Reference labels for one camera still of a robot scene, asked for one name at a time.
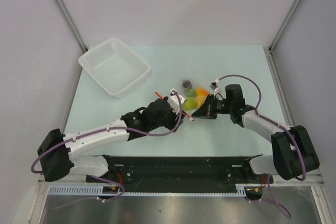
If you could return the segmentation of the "clear zip top bag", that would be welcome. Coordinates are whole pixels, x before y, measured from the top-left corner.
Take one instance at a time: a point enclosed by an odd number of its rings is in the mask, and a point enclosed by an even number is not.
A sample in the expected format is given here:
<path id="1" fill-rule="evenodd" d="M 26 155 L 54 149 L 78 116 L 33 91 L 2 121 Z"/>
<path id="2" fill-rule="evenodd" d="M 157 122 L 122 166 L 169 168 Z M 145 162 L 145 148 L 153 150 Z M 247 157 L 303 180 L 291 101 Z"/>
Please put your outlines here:
<path id="1" fill-rule="evenodd" d="M 176 124 L 181 124 L 185 116 L 190 120 L 216 118 L 213 94 L 190 79 L 183 80 L 181 87 L 173 90 L 169 97 L 159 96 L 148 106 L 151 120 L 172 129 Z"/>

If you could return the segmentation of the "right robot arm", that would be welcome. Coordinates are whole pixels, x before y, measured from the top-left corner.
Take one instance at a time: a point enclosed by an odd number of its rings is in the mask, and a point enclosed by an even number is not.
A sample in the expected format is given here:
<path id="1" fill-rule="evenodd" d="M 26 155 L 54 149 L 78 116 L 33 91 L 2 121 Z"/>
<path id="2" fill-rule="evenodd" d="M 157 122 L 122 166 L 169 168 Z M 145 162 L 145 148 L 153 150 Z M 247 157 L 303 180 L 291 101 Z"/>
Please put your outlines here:
<path id="1" fill-rule="evenodd" d="M 319 168 L 319 158 L 305 127 L 280 124 L 258 114 L 255 107 L 246 104 L 238 84 L 227 85 L 225 95 L 209 94 L 192 117 L 214 120 L 219 114 L 229 115 L 234 124 L 271 143 L 271 155 L 260 154 L 244 160 L 242 176 L 245 181 L 254 183 L 261 174 L 303 180 L 308 172 Z"/>

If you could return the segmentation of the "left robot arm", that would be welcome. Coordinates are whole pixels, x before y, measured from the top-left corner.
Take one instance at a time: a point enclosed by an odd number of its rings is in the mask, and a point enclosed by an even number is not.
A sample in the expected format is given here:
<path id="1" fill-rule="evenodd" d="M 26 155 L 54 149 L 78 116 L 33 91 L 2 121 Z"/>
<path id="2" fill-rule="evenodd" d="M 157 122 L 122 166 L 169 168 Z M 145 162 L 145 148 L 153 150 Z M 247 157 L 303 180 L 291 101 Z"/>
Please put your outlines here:
<path id="1" fill-rule="evenodd" d="M 41 165 L 40 173 L 46 182 L 55 182 L 68 175 L 96 176 L 110 182 L 116 175 L 111 158 L 108 155 L 87 156 L 85 153 L 108 144 L 175 132 L 185 117 L 182 109 L 185 100 L 181 95 L 156 99 L 147 107 L 85 132 L 63 134 L 60 129 L 54 129 L 41 143 L 33 164 Z"/>

